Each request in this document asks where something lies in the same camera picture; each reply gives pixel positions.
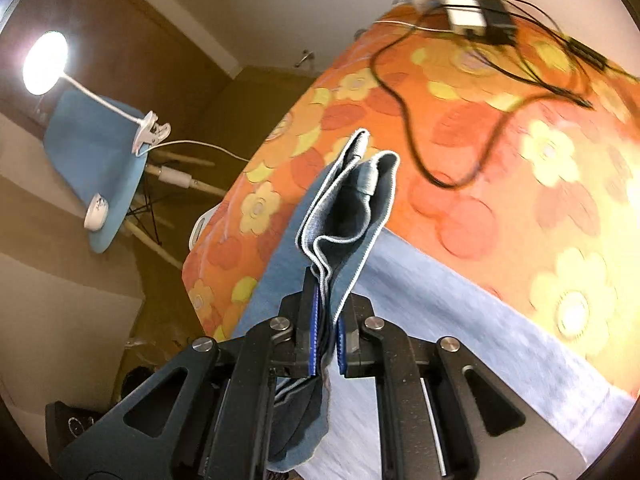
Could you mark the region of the light blue denim pants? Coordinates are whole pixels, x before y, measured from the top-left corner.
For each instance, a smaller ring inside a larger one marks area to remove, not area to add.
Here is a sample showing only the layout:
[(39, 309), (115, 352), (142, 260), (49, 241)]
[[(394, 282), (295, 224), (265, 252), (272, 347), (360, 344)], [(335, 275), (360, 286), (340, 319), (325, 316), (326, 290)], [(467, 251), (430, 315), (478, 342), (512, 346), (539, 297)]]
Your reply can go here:
[[(631, 396), (525, 316), (386, 231), (399, 156), (367, 152), (356, 131), (300, 200), (268, 260), (236, 333), (277, 313), (311, 271), (318, 312), (335, 324), (350, 292), (411, 336), (454, 336), (593, 463), (630, 413)], [(278, 385), (268, 466), (312, 478), (371, 479), (380, 470), (370, 380), (338, 374), (337, 356), (311, 387)]]

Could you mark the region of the metal door stopper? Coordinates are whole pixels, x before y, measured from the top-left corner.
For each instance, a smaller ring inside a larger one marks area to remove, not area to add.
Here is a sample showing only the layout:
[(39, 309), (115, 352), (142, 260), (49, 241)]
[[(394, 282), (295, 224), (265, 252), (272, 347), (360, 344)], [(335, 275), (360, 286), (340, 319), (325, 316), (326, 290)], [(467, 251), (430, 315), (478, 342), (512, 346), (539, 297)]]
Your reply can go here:
[(311, 50), (303, 50), (302, 56), (300, 59), (294, 64), (295, 68), (301, 68), (303, 66), (314, 67), (314, 59), (316, 55), (314, 51)]

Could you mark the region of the blue chair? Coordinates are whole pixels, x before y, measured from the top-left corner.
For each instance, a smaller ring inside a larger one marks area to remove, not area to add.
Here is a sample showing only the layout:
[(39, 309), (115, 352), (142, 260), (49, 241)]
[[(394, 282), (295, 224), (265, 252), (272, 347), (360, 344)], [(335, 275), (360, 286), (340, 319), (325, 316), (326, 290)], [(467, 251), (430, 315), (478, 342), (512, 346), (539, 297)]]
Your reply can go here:
[(101, 104), (79, 90), (67, 90), (58, 100), (44, 134), (43, 147), (53, 168), (87, 207), (96, 193), (110, 209), (104, 227), (88, 232), (90, 248), (103, 254), (120, 230), (126, 230), (177, 269), (182, 262), (132, 222), (137, 214), (134, 196), (143, 177), (156, 177), (177, 188), (192, 188), (222, 197), (222, 188), (194, 179), (190, 174), (159, 162), (149, 162), (149, 154), (164, 155), (171, 162), (190, 162), (207, 167), (209, 162), (143, 144), (134, 150), (142, 114), (125, 104), (107, 100)]

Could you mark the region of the orange floral bedsheet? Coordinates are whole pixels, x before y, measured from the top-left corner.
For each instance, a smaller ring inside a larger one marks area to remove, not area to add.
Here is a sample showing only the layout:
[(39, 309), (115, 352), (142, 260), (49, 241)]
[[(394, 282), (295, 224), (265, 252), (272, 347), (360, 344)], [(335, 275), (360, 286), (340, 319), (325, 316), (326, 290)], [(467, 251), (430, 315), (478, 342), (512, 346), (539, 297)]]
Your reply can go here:
[(182, 271), (228, 339), (306, 189), (358, 128), (400, 155), (388, 227), (639, 391), (639, 86), (538, 27), (515, 49), (390, 10), (269, 126)]

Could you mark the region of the white ceramic bowl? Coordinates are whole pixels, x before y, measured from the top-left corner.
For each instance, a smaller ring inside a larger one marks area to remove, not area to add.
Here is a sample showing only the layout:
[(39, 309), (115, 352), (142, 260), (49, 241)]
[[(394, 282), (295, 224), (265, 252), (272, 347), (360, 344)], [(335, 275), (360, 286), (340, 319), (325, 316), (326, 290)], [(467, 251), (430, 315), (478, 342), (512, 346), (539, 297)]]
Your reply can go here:
[(94, 194), (86, 210), (84, 228), (89, 232), (98, 232), (102, 229), (109, 209), (108, 201), (100, 193)]

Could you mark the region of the black power adapter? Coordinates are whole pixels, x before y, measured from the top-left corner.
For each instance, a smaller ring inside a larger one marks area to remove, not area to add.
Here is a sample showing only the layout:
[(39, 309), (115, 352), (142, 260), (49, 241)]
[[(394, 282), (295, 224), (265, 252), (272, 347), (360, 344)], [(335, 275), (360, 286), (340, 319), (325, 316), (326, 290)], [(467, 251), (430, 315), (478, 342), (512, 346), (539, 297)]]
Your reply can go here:
[(503, 0), (477, 0), (486, 28), (485, 38), (493, 46), (514, 46), (518, 26), (506, 10)]

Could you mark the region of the white charger adapter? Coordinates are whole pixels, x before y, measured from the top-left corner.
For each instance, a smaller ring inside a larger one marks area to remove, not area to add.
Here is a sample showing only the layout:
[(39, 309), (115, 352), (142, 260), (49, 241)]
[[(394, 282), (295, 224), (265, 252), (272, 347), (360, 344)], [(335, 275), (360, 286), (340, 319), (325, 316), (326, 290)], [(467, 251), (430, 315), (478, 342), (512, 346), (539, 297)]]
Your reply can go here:
[(444, 7), (454, 34), (465, 37), (485, 35), (486, 21), (476, 0), (446, 0)]

